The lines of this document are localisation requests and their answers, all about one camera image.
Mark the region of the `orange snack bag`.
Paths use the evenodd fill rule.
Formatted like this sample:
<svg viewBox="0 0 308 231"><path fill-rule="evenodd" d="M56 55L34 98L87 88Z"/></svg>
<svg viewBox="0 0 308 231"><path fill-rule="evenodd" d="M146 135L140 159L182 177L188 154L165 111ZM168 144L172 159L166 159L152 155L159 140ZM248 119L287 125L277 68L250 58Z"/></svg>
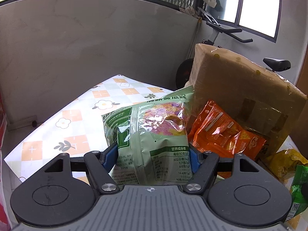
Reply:
<svg viewBox="0 0 308 231"><path fill-rule="evenodd" d="M188 141L199 152L210 151L225 158L242 153L253 160L266 139L245 130L215 101L209 100L193 123Z"/></svg>

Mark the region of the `green snack packet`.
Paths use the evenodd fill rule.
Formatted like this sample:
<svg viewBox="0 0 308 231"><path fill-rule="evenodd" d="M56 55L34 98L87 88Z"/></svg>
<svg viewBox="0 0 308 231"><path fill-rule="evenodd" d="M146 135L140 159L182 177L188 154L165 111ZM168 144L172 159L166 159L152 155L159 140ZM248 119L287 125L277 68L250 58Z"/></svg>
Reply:
<svg viewBox="0 0 308 231"><path fill-rule="evenodd" d="M307 209L307 166L297 165L293 177L288 179L292 196L291 209L287 221L301 214Z"/></svg>

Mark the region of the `green chips bag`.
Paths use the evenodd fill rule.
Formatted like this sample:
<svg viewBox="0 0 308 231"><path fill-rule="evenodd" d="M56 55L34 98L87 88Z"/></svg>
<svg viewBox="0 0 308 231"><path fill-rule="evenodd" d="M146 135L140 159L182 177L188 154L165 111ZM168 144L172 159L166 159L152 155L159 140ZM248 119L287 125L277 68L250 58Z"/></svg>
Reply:
<svg viewBox="0 0 308 231"><path fill-rule="evenodd" d="M189 86L102 116L107 143L117 143L111 177L118 185L188 182L193 172L186 127L193 98Z"/></svg>

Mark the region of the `yellow chips bag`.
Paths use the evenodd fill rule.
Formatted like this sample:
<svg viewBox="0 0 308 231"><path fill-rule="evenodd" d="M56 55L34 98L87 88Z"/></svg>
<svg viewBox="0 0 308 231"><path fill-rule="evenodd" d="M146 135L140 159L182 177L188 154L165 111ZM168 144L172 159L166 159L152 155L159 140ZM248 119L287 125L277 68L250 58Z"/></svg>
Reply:
<svg viewBox="0 0 308 231"><path fill-rule="evenodd" d="M307 159L296 149L281 150L263 158L262 162L279 180L293 177L297 166L307 167Z"/></svg>

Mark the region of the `floral checkered tablecloth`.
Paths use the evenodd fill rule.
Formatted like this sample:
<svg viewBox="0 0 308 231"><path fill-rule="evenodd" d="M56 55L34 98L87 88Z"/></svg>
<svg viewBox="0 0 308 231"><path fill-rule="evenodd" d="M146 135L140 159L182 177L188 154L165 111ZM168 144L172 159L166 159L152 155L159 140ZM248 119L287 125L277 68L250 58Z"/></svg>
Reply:
<svg viewBox="0 0 308 231"><path fill-rule="evenodd" d="M219 156L207 195L186 184L119 186L97 194L84 155L108 144L102 116L173 93L117 75L82 94L19 143L6 162L22 183L16 230L287 230L290 188L242 153Z"/></svg>

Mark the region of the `brown cardboard box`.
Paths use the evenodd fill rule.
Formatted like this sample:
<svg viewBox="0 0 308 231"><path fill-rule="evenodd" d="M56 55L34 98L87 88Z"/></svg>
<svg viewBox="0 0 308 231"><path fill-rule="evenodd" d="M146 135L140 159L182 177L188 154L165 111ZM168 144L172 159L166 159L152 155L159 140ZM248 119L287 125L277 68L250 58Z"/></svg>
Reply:
<svg viewBox="0 0 308 231"><path fill-rule="evenodd" d="M212 99L242 127L266 137L261 157L278 151L307 102L303 92L277 73L228 49L201 43L195 46L187 85L195 90L189 126Z"/></svg>

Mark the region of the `beige cloth on sill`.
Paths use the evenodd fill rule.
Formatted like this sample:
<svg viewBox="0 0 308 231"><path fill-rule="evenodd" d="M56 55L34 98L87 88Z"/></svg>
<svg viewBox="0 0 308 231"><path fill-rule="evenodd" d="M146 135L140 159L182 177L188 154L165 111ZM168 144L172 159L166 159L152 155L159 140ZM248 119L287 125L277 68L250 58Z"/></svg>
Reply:
<svg viewBox="0 0 308 231"><path fill-rule="evenodd" d="M180 7L179 11L184 13L184 14L193 16L194 18L198 18L197 11L195 10L195 8L193 6L189 6L187 8L181 8Z"/></svg>

